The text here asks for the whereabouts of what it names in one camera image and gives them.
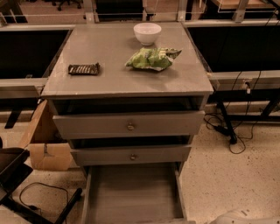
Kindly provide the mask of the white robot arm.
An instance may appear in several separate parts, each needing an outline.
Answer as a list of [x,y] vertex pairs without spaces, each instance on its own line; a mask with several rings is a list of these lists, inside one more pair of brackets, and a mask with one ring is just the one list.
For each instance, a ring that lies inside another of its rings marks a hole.
[[250,218],[249,210],[235,209],[218,216],[209,224],[280,224],[280,217]]

